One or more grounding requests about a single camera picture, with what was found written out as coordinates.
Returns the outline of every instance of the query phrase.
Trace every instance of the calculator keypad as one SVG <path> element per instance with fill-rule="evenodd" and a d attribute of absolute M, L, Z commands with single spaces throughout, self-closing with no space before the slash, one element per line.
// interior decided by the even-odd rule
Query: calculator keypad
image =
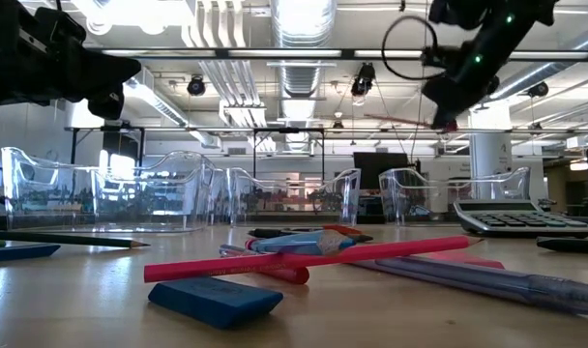
<path fill-rule="evenodd" d="M 490 227 L 586 227 L 584 222 L 543 212 L 515 214 L 473 214 L 473 218 Z"/>

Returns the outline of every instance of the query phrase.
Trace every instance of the desk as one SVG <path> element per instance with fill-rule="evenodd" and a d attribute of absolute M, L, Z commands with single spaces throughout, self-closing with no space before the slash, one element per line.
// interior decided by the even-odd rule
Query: desk
<path fill-rule="evenodd" d="M 362 229 L 377 241 L 459 234 L 457 227 Z M 352 266 L 310 269 L 308 286 L 262 275 L 225 278 L 280 291 L 270 317 L 223 332 L 147 300 L 147 263 L 215 257 L 247 229 L 134 235 L 138 250 L 63 246 L 50 259 L 0 267 L 0 347 L 588 347 L 588 318 L 385 275 Z M 555 253 L 533 240 L 487 240 L 470 253 L 511 270 L 588 282 L 588 255 Z"/>

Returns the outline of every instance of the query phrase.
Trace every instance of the wooden table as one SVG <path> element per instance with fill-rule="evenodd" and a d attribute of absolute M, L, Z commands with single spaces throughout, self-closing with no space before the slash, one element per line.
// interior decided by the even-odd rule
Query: wooden table
<path fill-rule="evenodd" d="M 145 264 L 216 257 L 222 243 L 241 245 L 246 230 L 142 234 L 133 237 L 151 247 L 63 246 L 48 259 L 0 264 L 0 347 L 588 347 L 587 317 L 346 265 L 313 268 L 303 286 L 227 276 L 285 296 L 270 317 L 235 331 L 148 303 L 153 284 L 143 283 Z M 367 230 L 377 241 L 461 233 Z M 533 240 L 486 240 L 468 251 L 510 270 L 588 282 L 588 255 L 546 251 Z"/>

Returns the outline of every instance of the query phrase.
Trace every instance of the calculator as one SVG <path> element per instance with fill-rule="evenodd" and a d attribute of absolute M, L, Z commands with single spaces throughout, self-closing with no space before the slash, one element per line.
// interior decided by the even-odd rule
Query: calculator
<path fill-rule="evenodd" d="M 458 200 L 461 227 L 498 237 L 588 237 L 588 224 L 544 212 L 529 200 Z"/>

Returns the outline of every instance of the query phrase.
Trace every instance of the blue eraser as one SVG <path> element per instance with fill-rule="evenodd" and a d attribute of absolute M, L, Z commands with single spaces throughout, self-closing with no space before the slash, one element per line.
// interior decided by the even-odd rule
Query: blue eraser
<path fill-rule="evenodd" d="M 227 329 L 270 313 L 283 300 L 283 294 L 206 276 L 158 283 L 148 299 L 215 328 Z"/>
<path fill-rule="evenodd" d="M 29 246 L 7 246 L 0 247 L 0 261 L 21 260 L 26 258 L 51 256 L 59 245 L 37 244 Z"/>

